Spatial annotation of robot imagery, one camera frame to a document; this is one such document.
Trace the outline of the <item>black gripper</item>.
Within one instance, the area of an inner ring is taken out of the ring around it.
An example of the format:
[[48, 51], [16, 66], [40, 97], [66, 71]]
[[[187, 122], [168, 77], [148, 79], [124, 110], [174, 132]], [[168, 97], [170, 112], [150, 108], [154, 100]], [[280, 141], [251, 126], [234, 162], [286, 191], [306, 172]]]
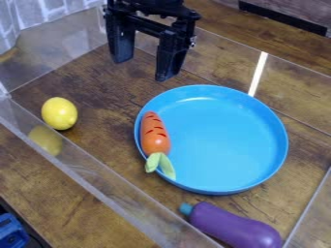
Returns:
[[[186, 7], [184, 0], [107, 0], [106, 33], [115, 63], [134, 58], [136, 31], [155, 35], [167, 29], [163, 24], [148, 20], [148, 16], [174, 17], [188, 28], [188, 33], [200, 19], [200, 14]], [[155, 72], [158, 81], [166, 81], [180, 72], [187, 50], [187, 41], [178, 32], [166, 30], [160, 33]]]

